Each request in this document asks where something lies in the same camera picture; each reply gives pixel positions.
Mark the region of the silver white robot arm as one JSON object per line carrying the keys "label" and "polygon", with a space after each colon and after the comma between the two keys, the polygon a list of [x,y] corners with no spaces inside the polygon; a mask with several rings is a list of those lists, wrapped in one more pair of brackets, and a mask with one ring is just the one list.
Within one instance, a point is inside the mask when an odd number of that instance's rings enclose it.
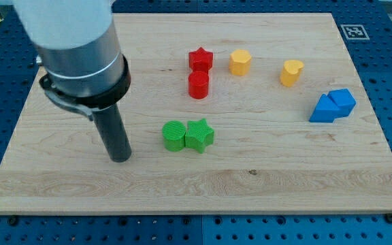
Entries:
{"label": "silver white robot arm", "polygon": [[124,61],[111,0],[0,0],[11,5],[57,89],[93,97],[113,89]]}

